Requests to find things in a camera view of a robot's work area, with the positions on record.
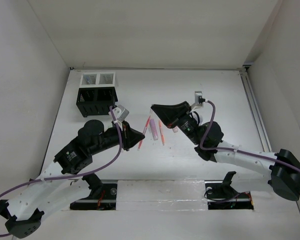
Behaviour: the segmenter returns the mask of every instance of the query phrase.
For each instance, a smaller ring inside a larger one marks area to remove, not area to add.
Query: red wire
[[[102,201],[102,199],[104,198],[105,193],[106,193],[105,190],[103,190],[102,193],[101,193],[101,197],[99,198],[98,203],[97,203],[97,206],[98,206],[98,207],[96,208],[97,210],[100,208],[101,201]]]

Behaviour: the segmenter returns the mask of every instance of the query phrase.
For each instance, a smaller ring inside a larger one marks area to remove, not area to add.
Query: pink test tube
[[[155,141],[158,140],[158,132],[157,132],[157,128],[156,128],[156,123],[153,118],[150,119],[149,125],[151,128],[153,140],[155,140]]]

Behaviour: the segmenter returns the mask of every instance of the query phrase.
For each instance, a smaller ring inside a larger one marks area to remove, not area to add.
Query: plastic tube
[[[154,141],[158,140],[158,132],[157,132],[157,128],[156,128],[156,123],[153,118],[150,119],[149,125],[151,128],[153,140]]]
[[[114,158],[108,162],[107,164],[95,169],[95,170],[92,170],[92,171],[88,171],[88,172],[84,172],[84,173],[81,173],[81,174],[77,174],[77,175],[70,175],[70,176],[56,176],[56,177],[47,177],[47,178],[44,178],[45,181],[51,181],[51,180],[66,180],[66,179],[73,179],[73,178],[79,178],[79,177],[83,177],[83,176],[86,176],[86,175],[90,175],[90,174],[94,174],[96,172],[99,172],[100,170],[102,169],[105,169],[106,167],[108,167],[109,165],[111,165],[115,160],[117,160],[117,158],[119,157],[120,153],[121,153],[121,148],[123,146],[122,144],[122,137],[121,137],[121,131],[120,131],[120,127],[118,125],[118,123],[116,122],[116,117],[114,115],[114,112],[112,110],[112,106],[110,106],[110,113],[111,113],[111,116],[112,116],[112,119],[113,119],[113,122],[115,123],[115,127],[116,127],[116,130],[118,132],[118,136],[119,136],[119,150],[117,152],[117,154],[114,156]],[[11,193],[12,191],[14,190],[17,190],[19,188],[22,188],[24,186],[27,186],[27,185],[30,185],[30,184],[35,184],[35,183],[39,183],[41,182],[41,179],[36,179],[36,180],[32,180],[32,181],[27,181],[27,182],[24,182],[20,185],[17,185],[17,186],[14,186],[12,188],[10,188],[9,190],[3,192],[0,194],[0,198],[3,197],[4,195],[8,194],[8,193]],[[4,237],[7,237],[7,236],[10,236],[11,234],[10,233],[6,233],[6,234],[0,234],[0,238],[4,238]]]

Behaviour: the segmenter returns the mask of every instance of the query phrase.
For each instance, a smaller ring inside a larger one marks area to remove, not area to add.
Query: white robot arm
[[[203,103],[210,103],[213,112],[210,122],[200,124],[200,116],[194,110]],[[274,191],[284,199],[299,200],[300,162],[295,156],[285,149],[278,153],[247,151],[224,141],[220,126],[213,121],[215,106],[202,97],[202,92],[195,92],[192,106],[184,101],[177,105],[154,104],[151,109],[164,125],[170,129],[178,127],[197,145],[194,150],[205,161],[232,164],[255,172],[249,175],[228,172],[222,184],[210,191],[224,192],[232,197],[248,191]]]
[[[130,128],[129,123],[125,121],[129,111],[123,106],[115,107],[113,113],[120,128],[122,148],[128,151],[145,136]],[[97,196],[103,187],[103,183],[94,173],[98,170],[81,174],[79,172],[93,162],[93,155],[119,145],[119,138],[118,129],[111,121],[86,122],[78,131],[78,136],[65,146],[33,181],[36,184],[29,185],[14,198],[0,200],[0,215],[7,219],[5,226],[8,232],[19,239],[25,238],[57,210],[76,200]],[[82,179],[56,191],[67,179],[78,177]]]

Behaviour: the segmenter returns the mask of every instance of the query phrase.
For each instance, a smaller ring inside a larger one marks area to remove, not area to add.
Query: white wall
[[[300,0],[283,0],[248,73],[273,150],[289,149],[300,161]]]
[[[29,0],[69,67],[236,69],[278,0]]]
[[[38,175],[68,73],[29,3],[0,0],[0,193]]]

